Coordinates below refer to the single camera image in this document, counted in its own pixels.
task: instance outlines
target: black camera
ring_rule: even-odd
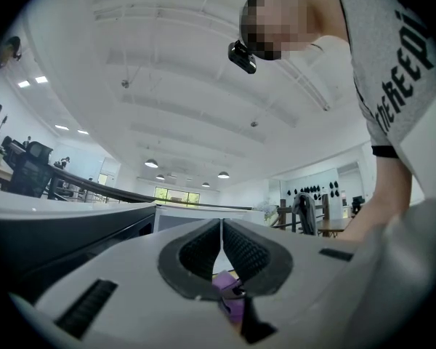
[[[257,65],[255,64],[255,57],[247,50],[239,40],[231,43],[227,48],[227,57],[231,62],[242,68],[247,73],[255,73]]]

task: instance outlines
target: gray t-shirt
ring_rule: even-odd
[[[405,0],[341,3],[373,154],[399,158],[436,196],[436,44]]]

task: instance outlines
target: purple object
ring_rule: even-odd
[[[227,271],[219,273],[212,281],[222,296],[221,309],[225,312],[231,322],[242,322],[244,314],[244,296],[241,280],[235,279]]]

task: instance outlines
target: office chair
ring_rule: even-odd
[[[51,152],[51,148],[41,143],[30,143],[27,151],[18,157],[7,191],[40,198],[53,175],[48,164]]]
[[[49,163],[50,153],[53,149],[49,148],[36,141],[31,142],[26,149],[26,153],[31,154],[34,158],[38,159],[42,164]]]
[[[352,198],[352,214],[354,216],[362,209],[362,203],[365,203],[365,199],[362,196],[354,196]]]

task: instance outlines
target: window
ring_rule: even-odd
[[[181,204],[181,203],[200,203],[200,194],[196,193],[188,193],[187,191],[179,191],[179,190],[172,190],[172,189],[166,189],[166,188],[156,188],[155,189],[155,197],[161,198],[161,199],[168,199],[170,201],[173,201],[174,203],[178,203],[182,206],[188,206],[190,208],[197,208],[198,206],[194,204]],[[157,200],[156,203],[158,204],[169,204],[170,202]]]

